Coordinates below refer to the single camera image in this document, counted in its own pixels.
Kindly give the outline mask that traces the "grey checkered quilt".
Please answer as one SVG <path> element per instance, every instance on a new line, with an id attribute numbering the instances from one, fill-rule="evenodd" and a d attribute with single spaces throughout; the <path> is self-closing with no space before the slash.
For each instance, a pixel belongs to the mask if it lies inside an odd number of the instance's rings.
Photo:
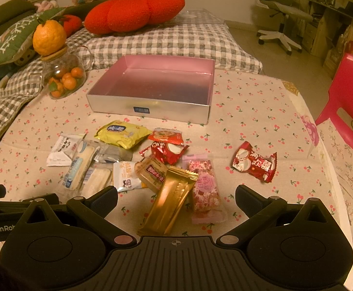
<path id="1" fill-rule="evenodd" d="M 234 40 L 221 19 L 198 11 L 197 19 L 180 24 L 167 23 L 133 33 L 114 33 L 98 37 L 81 29 L 67 40 L 90 69 L 106 69 L 124 55 L 178 55 L 209 58 L 216 68 L 258 74 L 262 62 L 245 52 Z M 23 105 L 42 90 L 43 63 L 35 57 L 0 87 L 0 138 Z"/>

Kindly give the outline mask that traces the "white triangular snack pack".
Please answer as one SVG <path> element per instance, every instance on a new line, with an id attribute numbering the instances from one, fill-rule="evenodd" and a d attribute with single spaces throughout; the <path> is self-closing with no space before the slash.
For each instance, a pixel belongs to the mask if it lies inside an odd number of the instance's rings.
<path id="1" fill-rule="evenodd" d="M 84 134 L 61 133 L 47 157 L 48 167 L 70 166 Z"/>

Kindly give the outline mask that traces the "pink nougat snack pack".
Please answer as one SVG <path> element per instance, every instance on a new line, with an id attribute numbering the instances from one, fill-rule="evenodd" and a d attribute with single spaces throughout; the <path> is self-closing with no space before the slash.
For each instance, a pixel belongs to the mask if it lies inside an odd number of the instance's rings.
<path id="1" fill-rule="evenodd" d="M 210 157 L 206 154 L 182 156 L 182 167 L 199 175 L 191 191 L 192 223 L 221 223 L 227 220 Z"/>

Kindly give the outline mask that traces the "large red candy pack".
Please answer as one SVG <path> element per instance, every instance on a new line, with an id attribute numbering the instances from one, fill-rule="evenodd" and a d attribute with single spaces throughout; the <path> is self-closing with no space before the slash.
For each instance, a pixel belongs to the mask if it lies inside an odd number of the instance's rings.
<path id="1" fill-rule="evenodd" d="M 240 172 L 246 172 L 257 179 L 270 183 L 276 172 L 277 153 L 264 157 L 253 150 L 251 144 L 245 141 L 236 151 L 232 167 Z"/>

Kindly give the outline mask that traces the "wooden desk shelf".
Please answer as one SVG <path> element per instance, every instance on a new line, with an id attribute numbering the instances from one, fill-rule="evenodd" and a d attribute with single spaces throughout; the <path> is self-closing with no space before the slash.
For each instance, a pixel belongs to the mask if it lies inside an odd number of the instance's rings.
<path id="1" fill-rule="evenodd" d="M 299 0 L 313 21 L 305 24 L 302 46 L 322 61 L 333 77 L 349 43 L 353 43 L 353 0 Z"/>

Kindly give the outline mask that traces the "brown biscuit pack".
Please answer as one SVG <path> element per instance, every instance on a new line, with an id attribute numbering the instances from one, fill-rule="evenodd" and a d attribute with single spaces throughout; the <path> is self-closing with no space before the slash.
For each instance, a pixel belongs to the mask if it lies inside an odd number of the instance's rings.
<path id="1" fill-rule="evenodd" d="M 155 156 L 144 158 L 134 166 L 138 178 L 154 193 L 158 193 L 165 181 L 168 168 Z"/>

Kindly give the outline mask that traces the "silver grey snack pack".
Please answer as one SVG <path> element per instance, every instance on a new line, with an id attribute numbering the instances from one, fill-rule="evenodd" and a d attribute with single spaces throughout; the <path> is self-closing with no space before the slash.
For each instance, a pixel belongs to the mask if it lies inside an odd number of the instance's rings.
<path id="1" fill-rule="evenodd" d="M 98 163 L 115 163 L 123 161 L 131 161 L 133 152 L 126 150 L 123 147 L 110 145 L 107 143 L 99 142 L 99 149 L 95 155 L 95 161 Z"/>

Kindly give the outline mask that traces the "orange red snack pack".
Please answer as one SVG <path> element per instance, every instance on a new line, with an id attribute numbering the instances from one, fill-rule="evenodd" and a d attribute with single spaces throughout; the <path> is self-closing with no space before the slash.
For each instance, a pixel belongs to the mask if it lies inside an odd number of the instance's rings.
<path id="1" fill-rule="evenodd" d="M 175 129 L 155 128 L 148 136 L 148 139 L 157 142 L 171 143 L 173 145 L 184 144 L 182 132 Z"/>

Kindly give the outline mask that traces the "small red candy pack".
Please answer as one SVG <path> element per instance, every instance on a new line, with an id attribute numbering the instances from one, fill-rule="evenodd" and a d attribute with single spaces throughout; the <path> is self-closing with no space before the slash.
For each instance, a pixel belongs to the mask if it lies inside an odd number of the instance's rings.
<path id="1" fill-rule="evenodd" d="M 152 155 L 164 164 L 174 165 L 179 161 L 187 149 L 188 145 L 175 145 L 172 143 L 155 141 L 147 148 L 141 150 L 139 154 L 142 157 Z"/>

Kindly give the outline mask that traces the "yellow snack pack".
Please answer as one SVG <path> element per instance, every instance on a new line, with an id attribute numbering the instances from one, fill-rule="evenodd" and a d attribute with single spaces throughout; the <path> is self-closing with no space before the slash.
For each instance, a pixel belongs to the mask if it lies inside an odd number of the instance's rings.
<path id="1" fill-rule="evenodd" d="M 100 128 L 94 137 L 104 143 L 128 150 L 151 133 L 152 130 L 141 125 L 114 120 Z"/>

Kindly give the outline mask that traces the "glass jar with kumquats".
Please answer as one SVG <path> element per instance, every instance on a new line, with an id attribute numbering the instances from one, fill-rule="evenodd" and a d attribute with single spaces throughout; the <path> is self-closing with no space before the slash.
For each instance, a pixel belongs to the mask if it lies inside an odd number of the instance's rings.
<path id="1" fill-rule="evenodd" d="M 41 57 L 42 81 L 49 96 L 60 99 L 82 87 L 87 79 L 86 71 L 93 64 L 93 54 L 85 45 L 75 49 L 64 46 L 59 51 Z"/>

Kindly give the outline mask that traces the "clear white bread pack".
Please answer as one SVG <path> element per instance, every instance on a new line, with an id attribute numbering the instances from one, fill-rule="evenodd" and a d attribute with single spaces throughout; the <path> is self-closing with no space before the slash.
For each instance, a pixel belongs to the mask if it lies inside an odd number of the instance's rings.
<path id="1" fill-rule="evenodd" d="M 86 172 L 79 195 L 89 198 L 107 186 L 112 171 L 108 168 L 89 168 Z"/>

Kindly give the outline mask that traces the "white lotus chip pack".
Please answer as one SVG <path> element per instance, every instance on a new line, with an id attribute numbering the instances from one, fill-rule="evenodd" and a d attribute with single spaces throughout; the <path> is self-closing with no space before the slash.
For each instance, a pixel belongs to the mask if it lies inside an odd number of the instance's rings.
<path id="1" fill-rule="evenodd" d="M 130 161 L 113 164 L 113 185 L 119 193 L 142 188 L 141 180 L 135 172 L 135 165 L 135 162 Z"/>

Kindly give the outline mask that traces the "gold snack bar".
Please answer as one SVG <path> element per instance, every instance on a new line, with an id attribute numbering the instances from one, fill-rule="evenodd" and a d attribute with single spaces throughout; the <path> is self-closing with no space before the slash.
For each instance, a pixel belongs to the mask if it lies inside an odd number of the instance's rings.
<path id="1" fill-rule="evenodd" d="M 174 166 L 168 168 L 165 182 L 138 234 L 140 236 L 169 235 L 185 199 L 198 178 L 198 173 Z"/>

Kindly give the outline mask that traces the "blue white bread pack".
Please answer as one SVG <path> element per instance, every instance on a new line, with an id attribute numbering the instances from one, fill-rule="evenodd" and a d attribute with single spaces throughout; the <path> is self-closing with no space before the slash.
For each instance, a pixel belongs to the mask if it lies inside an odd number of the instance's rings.
<path id="1" fill-rule="evenodd" d="M 72 191 L 80 188 L 86 172 L 99 149 L 99 146 L 96 146 L 95 143 L 86 141 L 79 143 L 71 166 L 63 178 L 63 186 L 65 188 Z"/>

